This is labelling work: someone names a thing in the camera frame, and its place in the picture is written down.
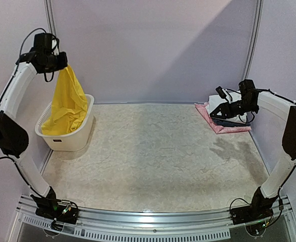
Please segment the yellow garment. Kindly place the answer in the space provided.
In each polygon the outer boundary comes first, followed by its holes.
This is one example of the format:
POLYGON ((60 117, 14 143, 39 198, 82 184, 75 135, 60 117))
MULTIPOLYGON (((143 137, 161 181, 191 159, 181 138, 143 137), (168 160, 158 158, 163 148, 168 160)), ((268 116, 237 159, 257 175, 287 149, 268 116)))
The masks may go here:
POLYGON ((51 102, 50 118, 42 125, 45 134, 77 129, 87 112, 87 98, 71 66, 59 71, 51 102))

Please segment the white t-shirt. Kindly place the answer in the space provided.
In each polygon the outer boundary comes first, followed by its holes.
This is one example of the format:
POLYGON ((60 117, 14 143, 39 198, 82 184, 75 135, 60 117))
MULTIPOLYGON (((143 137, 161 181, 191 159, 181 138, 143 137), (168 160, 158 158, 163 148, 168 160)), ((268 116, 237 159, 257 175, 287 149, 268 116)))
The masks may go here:
POLYGON ((212 119, 246 124, 248 115, 241 111, 241 97, 239 93, 235 92, 228 92, 224 98, 220 97, 220 95, 211 95, 206 110, 212 119))

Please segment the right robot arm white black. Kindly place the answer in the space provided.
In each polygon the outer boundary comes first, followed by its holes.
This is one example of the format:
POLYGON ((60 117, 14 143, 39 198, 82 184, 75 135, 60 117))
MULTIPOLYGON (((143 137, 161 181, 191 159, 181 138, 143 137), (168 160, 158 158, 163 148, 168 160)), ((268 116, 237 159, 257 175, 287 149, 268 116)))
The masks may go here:
POLYGON ((211 111, 211 118, 226 120, 246 113, 256 115, 260 109, 264 109, 284 121, 281 148, 285 157, 277 161, 267 180, 256 189, 251 203, 231 211, 235 218, 245 219, 249 216, 250 219, 257 220, 271 210, 282 187, 296 168, 296 101, 270 89, 256 88, 250 79, 239 83, 237 100, 233 100, 231 94, 220 86, 215 90, 223 102, 211 111))

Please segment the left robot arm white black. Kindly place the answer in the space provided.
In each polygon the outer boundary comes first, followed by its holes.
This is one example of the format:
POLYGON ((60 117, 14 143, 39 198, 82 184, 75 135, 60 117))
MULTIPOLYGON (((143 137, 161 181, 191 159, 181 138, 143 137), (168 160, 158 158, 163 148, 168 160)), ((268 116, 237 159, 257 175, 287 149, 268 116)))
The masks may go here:
POLYGON ((38 74, 54 74, 67 67, 67 54, 59 51, 59 39, 38 28, 33 46, 27 53, 19 53, 14 71, 0 96, 0 149, 2 159, 9 159, 25 184, 33 192, 37 207, 51 219, 61 215, 61 207, 53 188, 42 178, 34 161, 27 156, 29 136, 16 122, 22 98, 31 81, 38 74))

